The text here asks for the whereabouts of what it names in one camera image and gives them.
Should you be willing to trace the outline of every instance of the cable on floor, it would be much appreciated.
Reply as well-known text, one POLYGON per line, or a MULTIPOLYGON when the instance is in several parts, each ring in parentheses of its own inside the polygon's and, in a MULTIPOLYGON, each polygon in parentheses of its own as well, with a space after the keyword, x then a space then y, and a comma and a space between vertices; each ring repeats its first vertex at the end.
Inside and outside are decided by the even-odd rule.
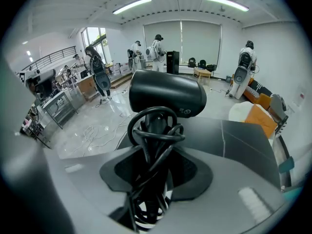
MULTIPOLYGON (((133 115, 133 114, 127 116, 127 117, 114 129, 114 130, 115 130, 114 138, 115 138, 115 136, 116 136, 116 130, 117 130, 117 128, 118 128, 119 126, 128 125, 128 124, 122 125, 122 123, 123 123, 127 118, 129 118, 130 116, 132 116, 132 115, 133 115)), ((101 137, 97 137, 97 136, 98 136, 98 127, 89 126, 89 127, 87 127, 87 128, 83 131, 83 135, 84 135, 85 140, 82 142, 82 144, 81 144, 79 147, 75 148, 69 155, 72 155, 76 150, 78 150, 79 148, 81 148, 81 147, 84 145, 85 142, 89 141, 89 145, 86 147, 86 148, 88 148, 88 147, 91 145, 91 143, 92 143, 93 140, 95 140, 95 139, 101 139, 101 138, 103 138, 104 136, 108 135, 108 133, 102 135, 101 137), (95 128, 97 128, 97 134, 96 134, 94 137, 92 137, 95 128)))
POLYGON ((225 91, 225 90, 223 90, 223 89, 220 89, 220 91, 219 91, 219 90, 212 89, 212 91, 216 91, 216 92, 218 92, 219 94, 221 94, 221 93, 222 93, 222 91, 224 91, 224 92, 226 93, 226 91, 225 91))
MULTIPOLYGON (((112 95, 112 97, 113 97, 113 96, 116 96, 116 95, 124 94, 124 93, 126 92, 126 89, 129 87, 129 85, 130 85, 130 84, 128 84, 128 86, 127 86, 122 92, 117 93, 117 94, 114 94, 114 95, 112 95)), ((107 101, 107 102, 105 102, 105 103, 97 104, 95 107, 98 108, 98 107, 101 106, 101 105, 107 104, 109 101, 107 101)))

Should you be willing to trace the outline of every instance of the orange cushion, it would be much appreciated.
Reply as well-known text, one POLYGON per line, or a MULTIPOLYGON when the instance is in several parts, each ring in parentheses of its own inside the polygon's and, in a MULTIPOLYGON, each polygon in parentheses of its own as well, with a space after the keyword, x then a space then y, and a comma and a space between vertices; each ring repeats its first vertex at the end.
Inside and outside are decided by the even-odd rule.
POLYGON ((271 136, 277 126, 277 123, 266 115, 257 105, 253 105, 245 122, 260 125, 267 138, 271 136))

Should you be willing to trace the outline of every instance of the ceiling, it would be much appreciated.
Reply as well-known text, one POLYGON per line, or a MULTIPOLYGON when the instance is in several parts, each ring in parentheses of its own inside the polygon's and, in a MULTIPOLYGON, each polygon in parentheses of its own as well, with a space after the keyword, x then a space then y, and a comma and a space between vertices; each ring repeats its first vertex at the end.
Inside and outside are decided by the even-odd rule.
POLYGON ((86 26, 121 28, 141 17, 174 11, 196 11, 236 20, 242 26, 295 20, 282 0, 233 0, 249 7, 248 12, 206 0, 152 0, 121 14, 112 11, 135 0, 29 0, 17 16, 12 32, 24 40, 57 30, 86 26))

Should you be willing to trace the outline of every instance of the person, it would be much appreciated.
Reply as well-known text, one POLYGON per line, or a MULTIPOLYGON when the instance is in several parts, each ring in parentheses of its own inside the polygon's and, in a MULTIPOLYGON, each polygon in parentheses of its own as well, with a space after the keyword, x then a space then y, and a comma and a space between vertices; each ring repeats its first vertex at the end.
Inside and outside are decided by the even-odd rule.
POLYGON ((155 40, 152 43, 152 46, 155 47, 157 53, 159 54, 156 59, 153 60, 153 71, 160 71, 164 72, 164 61, 165 61, 165 49, 162 46, 161 41, 164 40, 164 38, 161 37, 160 34, 157 34, 155 36, 155 40))
POLYGON ((68 68, 67 65, 65 65, 65 68, 67 68, 66 69, 66 76, 67 76, 67 78, 69 78, 72 75, 72 71, 70 70, 70 68, 68 68))
POLYGON ((78 54, 75 54, 74 57, 76 62, 76 73, 78 74, 78 78, 81 77, 81 79, 85 78, 87 76, 87 69, 83 58, 80 58, 78 54))
POLYGON ((241 84, 237 84, 235 81, 233 81, 233 87, 229 92, 229 97, 235 97, 236 99, 240 99, 240 97, 243 95, 250 81, 250 71, 252 68, 255 68, 257 62, 257 55, 254 51, 254 43, 252 41, 247 41, 245 48, 240 50, 239 57, 241 57, 241 55, 245 52, 247 52, 252 58, 252 64, 251 67, 247 70, 247 75, 241 84))
MULTIPOLYGON (((99 55, 99 53, 92 46, 86 47, 85 52, 87 53, 87 55, 89 55, 91 57, 91 59, 90 59, 91 73, 92 73, 92 76, 93 76, 93 80, 94 80, 94 82, 95 82, 95 84, 97 86, 97 89, 98 89, 99 93, 101 94, 101 99, 100 99, 100 104, 101 104, 102 101, 105 100, 105 93, 104 93, 104 91, 101 89, 101 87, 98 85, 98 83, 96 81, 96 75, 94 74, 93 65, 94 65, 95 61, 100 61, 104 71, 105 71, 105 66, 104 66, 104 63, 101 60, 101 56, 99 55)), ((107 93, 107 98, 111 99, 112 98, 111 97, 111 91, 108 89, 108 90, 106 90, 106 93, 107 93)))
POLYGON ((135 43, 133 43, 131 45, 131 50, 133 51, 133 73, 137 70, 137 69, 141 69, 141 61, 140 61, 140 58, 139 56, 142 55, 142 53, 139 51, 139 46, 141 46, 141 43, 140 41, 136 41, 135 43))

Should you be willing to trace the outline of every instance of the white cable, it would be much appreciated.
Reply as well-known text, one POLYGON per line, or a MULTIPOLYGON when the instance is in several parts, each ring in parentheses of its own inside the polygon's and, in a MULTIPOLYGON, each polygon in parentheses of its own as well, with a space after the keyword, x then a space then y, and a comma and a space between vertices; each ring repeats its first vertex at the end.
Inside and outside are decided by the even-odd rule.
MULTIPOLYGON (((129 118, 130 116, 132 116, 132 115, 133 115, 133 114, 130 114, 129 116, 127 116, 127 117, 114 129, 114 130, 115 130, 114 138, 115 138, 115 136, 116 136, 116 130, 117 130, 117 128, 118 128, 119 126, 128 125, 128 124, 122 125, 122 123, 123 123, 127 118, 129 118)), ((81 147, 84 145, 85 142, 89 141, 89 145, 87 146, 87 148, 88 148, 88 147, 91 145, 91 143, 92 143, 92 141, 93 141, 94 139, 103 138, 104 136, 106 136, 106 135, 108 135, 108 134, 104 134, 104 135, 102 135, 101 137, 98 137, 98 138, 97 138, 97 136, 98 136, 98 127, 89 126, 89 127, 87 127, 87 128, 83 131, 83 135, 84 135, 85 140, 82 142, 82 144, 81 144, 79 147, 75 148, 69 155, 72 155, 76 150, 78 150, 79 148, 81 148, 81 147), (91 138, 92 134, 94 133, 94 128, 97 128, 97 134, 96 134, 94 137, 91 138)))
POLYGON ((129 124, 124 124, 124 125, 119 125, 119 126, 117 126, 116 129, 115 129, 114 137, 113 137, 112 139, 108 140, 108 141, 105 142, 103 145, 96 145, 96 146, 105 146, 108 142, 110 142, 111 140, 113 140, 113 139, 116 137, 116 131, 117 131, 117 128, 118 128, 118 127, 127 126, 127 125, 129 125, 129 124))

